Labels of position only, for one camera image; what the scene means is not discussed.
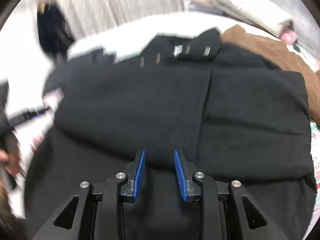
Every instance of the blue gripper pad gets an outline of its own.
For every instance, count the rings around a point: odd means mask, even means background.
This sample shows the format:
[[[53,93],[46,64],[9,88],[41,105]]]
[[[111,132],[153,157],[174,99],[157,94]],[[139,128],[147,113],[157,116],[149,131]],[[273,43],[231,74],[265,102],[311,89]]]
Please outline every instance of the blue gripper pad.
[[[142,150],[141,157],[140,157],[139,164],[138,164],[138,168],[137,168],[137,172],[136,172],[136,175],[134,178],[134,188],[133,188],[134,201],[137,201],[137,198],[140,195],[145,167],[146,167],[145,150]]]
[[[174,160],[174,166],[176,168],[176,174],[177,174],[181,197],[183,198],[183,201],[187,201],[187,198],[188,198],[187,181],[184,175],[178,150],[174,151],[173,160]]]

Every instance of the clothing pile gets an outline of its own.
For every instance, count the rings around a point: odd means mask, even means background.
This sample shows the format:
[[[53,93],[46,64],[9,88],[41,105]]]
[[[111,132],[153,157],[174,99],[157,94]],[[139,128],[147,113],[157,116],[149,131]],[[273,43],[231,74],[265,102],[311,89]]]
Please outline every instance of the clothing pile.
[[[194,239],[198,206],[183,202],[173,165],[182,148],[216,180],[241,181],[289,239],[302,239],[316,197],[317,77],[273,42],[235,26],[158,35],[117,64],[96,50],[58,66],[45,91],[61,87],[64,99],[26,179],[29,238],[81,181],[105,181],[143,148],[142,192],[124,206],[127,238]]]
[[[320,28],[301,0],[270,0],[292,16],[298,46],[311,57],[320,57]]]
[[[223,12],[249,25],[259,27],[277,38],[281,38],[287,28],[293,27],[293,18],[270,0],[190,0],[208,8]]]

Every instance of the human hand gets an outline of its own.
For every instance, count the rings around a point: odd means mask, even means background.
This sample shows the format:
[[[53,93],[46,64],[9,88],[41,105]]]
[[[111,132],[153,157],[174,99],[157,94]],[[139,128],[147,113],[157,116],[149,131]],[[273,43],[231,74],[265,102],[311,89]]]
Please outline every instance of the human hand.
[[[15,177],[18,172],[20,172],[20,157],[17,142],[18,141],[15,136],[13,134],[10,134],[5,138],[7,152],[0,149],[0,165],[3,165],[5,170],[13,177]],[[0,180],[0,197],[4,195],[5,190],[3,188],[3,182]]]
[[[15,176],[20,171],[19,154],[17,143],[7,146],[8,154],[0,150],[0,164],[4,165],[6,171]],[[11,212],[8,203],[7,192],[0,181],[0,231],[1,236],[4,234],[5,239],[25,239],[27,234],[25,226],[21,220],[18,220]]]

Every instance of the dark clothing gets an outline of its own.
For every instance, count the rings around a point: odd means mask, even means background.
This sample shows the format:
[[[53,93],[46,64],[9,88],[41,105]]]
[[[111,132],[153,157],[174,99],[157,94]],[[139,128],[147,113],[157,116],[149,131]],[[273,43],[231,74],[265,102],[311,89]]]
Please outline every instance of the dark clothing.
[[[307,88],[310,117],[320,123],[320,80],[299,55],[288,50],[284,41],[246,33],[239,25],[227,29],[221,40],[259,54],[282,70],[300,72]]]
[[[138,202],[125,205],[127,238],[194,239],[198,206],[183,203],[173,169],[181,147],[198,170],[244,183],[289,239],[302,239],[316,185],[300,73],[220,43],[216,30],[157,36],[137,57],[91,64],[64,87],[29,168],[30,238],[81,181],[105,181],[143,148],[147,171]]]
[[[69,80],[82,69],[92,68],[101,64],[112,65],[114,61],[115,55],[103,55],[103,49],[96,49],[86,55],[63,61],[57,64],[49,75],[45,83],[43,94],[57,88],[64,90],[65,86],[69,83]]]
[[[63,13],[56,4],[39,2],[37,11],[39,43],[55,63],[67,58],[67,51],[75,41]]]

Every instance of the black fabric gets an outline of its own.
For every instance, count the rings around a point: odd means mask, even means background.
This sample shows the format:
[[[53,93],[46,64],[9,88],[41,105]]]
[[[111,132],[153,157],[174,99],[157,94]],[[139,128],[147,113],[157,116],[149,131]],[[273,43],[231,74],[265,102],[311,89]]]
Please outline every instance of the black fabric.
[[[183,203],[173,170],[182,147],[197,169],[241,180],[289,239],[302,239],[316,185],[300,73],[209,30],[193,40],[157,36],[138,57],[82,68],[64,94],[27,175],[30,238],[81,181],[105,181],[144,148],[143,192],[125,206],[128,239],[194,239],[198,207]]]
[[[103,52],[104,49],[96,49],[86,55],[57,64],[45,83],[43,94],[57,88],[61,88],[62,91],[64,91],[65,85],[68,84],[69,79],[83,68],[93,68],[97,65],[113,64],[115,55],[105,54],[103,56]]]
[[[320,239],[320,218],[307,236],[306,240],[318,240]]]
[[[7,103],[9,91],[9,83],[6,80],[5,82],[0,83],[0,107],[4,108]]]
[[[69,46],[75,41],[70,27],[57,5],[41,2],[38,5],[37,25],[39,43],[50,57],[66,57]]]

